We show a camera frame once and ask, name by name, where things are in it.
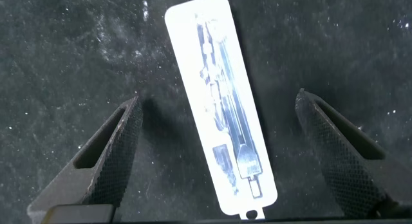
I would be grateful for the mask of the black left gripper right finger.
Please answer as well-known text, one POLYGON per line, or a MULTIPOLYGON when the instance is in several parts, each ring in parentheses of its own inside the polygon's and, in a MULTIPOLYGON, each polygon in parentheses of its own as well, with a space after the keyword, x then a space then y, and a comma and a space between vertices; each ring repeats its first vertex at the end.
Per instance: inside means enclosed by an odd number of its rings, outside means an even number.
POLYGON ((410 169, 313 93, 299 90, 295 112, 345 216, 411 217, 410 169))

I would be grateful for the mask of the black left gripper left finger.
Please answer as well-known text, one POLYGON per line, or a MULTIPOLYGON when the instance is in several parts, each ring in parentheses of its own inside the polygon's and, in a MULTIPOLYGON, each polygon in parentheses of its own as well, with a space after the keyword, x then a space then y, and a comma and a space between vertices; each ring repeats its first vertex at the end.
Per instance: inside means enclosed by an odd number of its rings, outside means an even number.
POLYGON ((27 207, 30 219, 44 219, 58 205, 112 205, 124 197, 144 113, 138 97, 121 105, 27 207))

